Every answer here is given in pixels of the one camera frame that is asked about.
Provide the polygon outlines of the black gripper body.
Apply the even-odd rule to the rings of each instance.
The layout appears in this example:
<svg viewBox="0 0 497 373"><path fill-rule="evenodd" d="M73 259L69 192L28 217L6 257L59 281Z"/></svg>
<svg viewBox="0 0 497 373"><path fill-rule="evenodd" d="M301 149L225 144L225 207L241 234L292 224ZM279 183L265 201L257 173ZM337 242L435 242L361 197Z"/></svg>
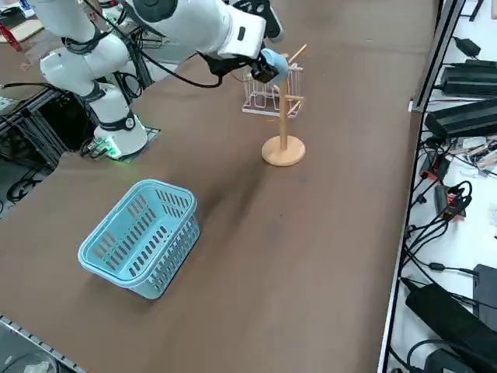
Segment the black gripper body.
<svg viewBox="0 0 497 373"><path fill-rule="evenodd" d="M280 73L270 55L259 54L249 64L250 73L254 80L261 83L269 83Z"/></svg>

